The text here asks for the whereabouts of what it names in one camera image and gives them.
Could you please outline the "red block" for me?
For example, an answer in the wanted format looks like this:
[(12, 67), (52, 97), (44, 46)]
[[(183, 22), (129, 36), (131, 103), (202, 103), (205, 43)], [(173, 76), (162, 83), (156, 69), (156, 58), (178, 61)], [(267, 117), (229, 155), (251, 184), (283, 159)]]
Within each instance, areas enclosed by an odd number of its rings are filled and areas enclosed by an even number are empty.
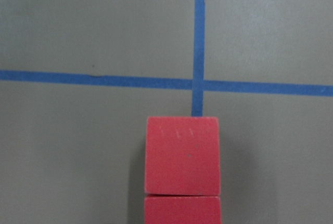
[(144, 223), (221, 223), (218, 196), (147, 196)]
[(147, 194), (219, 196), (220, 132), (216, 117), (151, 116), (147, 120)]

